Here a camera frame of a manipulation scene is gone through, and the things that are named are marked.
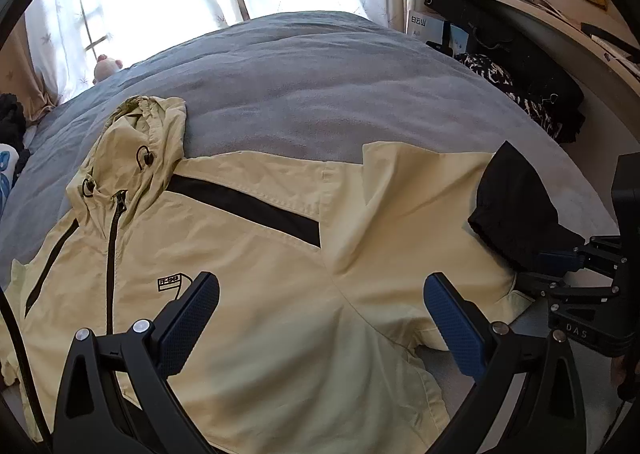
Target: logo print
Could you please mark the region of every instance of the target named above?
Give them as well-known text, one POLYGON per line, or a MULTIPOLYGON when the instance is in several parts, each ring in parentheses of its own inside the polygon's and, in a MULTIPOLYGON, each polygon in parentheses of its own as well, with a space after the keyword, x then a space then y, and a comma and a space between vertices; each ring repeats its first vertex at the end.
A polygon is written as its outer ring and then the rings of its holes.
POLYGON ((185 279, 189 281, 189 284, 193 282, 191 280, 191 277, 189 277, 187 274, 173 274, 169 275, 169 277, 161 277, 158 279, 158 291, 173 290, 174 288, 177 288, 174 298, 174 300, 176 300, 180 295, 182 282, 185 279))

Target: storage box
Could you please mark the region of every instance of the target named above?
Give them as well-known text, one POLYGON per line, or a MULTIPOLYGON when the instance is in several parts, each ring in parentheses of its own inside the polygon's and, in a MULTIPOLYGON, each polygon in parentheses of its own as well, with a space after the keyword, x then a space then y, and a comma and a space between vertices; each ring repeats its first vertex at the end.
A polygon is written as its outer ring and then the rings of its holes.
POLYGON ((430 41, 442 44, 442 23, 441 18, 409 10, 406 33, 422 42, 430 41))

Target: bed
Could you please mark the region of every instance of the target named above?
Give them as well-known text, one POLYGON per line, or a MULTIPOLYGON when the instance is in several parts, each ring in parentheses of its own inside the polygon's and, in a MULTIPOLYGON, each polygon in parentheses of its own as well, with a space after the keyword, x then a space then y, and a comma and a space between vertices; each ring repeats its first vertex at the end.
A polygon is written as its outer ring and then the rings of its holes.
MULTIPOLYGON (((186 100, 187 157, 257 150, 361 163, 362 145, 395 140, 437 152, 494 152, 509 140, 536 168, 561 224, 588 237, 615 222, 564 150, 501 91, 402 33, 337 12, 276 14, 159 53, 57 107, 38 126, 32 157, 0 224, 0 285, 28 262, 69 208, 65 186, 105 118, 131 95, 186 100)), ((594 283, 593 276, 578 276, 594 283)), ((546 307, 515 323, 546 335, 546 307)), ((587 407, 590 452, 617 405, 609 361, 572 343, 587 407)), ((421 351, 453 414, 472 385, 448 352, 421 351)))

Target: zipper pull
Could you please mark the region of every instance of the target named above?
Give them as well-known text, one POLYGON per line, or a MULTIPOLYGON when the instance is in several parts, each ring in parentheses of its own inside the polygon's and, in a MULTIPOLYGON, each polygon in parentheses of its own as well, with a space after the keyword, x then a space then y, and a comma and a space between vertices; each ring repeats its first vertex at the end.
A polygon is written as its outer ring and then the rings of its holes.
POLYGON ((116 198, 116 212, 118 214, 122 214, 123 212, 125 212, 127 210, 127 206, 125 205, 125 198, 127 196, 127 191, 126 190, 118 190, 116 192, 115 198, 116 198))

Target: screw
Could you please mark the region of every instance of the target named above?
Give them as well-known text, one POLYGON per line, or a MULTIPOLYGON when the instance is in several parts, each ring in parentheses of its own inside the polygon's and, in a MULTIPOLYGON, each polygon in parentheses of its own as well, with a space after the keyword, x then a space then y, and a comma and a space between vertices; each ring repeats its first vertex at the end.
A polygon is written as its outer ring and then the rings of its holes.
POLYGON ((555 329, 554 332, 551 333, 551 335, 556 342, 564 342, 566 340, 566 335, 561 329, 555 329))
POLYGON ((151 326, 151 323, 147 319, 136 320, 133 325, 133 331, 136 333, 144 333, 149 329, 149 326, 151 326))
POLYGON ((80 328, 76 331, 76 340, 84 340, 89 336, 89 330, 87 328, 80 328))
POLYGON ((497 335, 506 335, 509 332, 509 326, 499 320, 492 322, 491 329, 494 330, 494 333, 497 335))

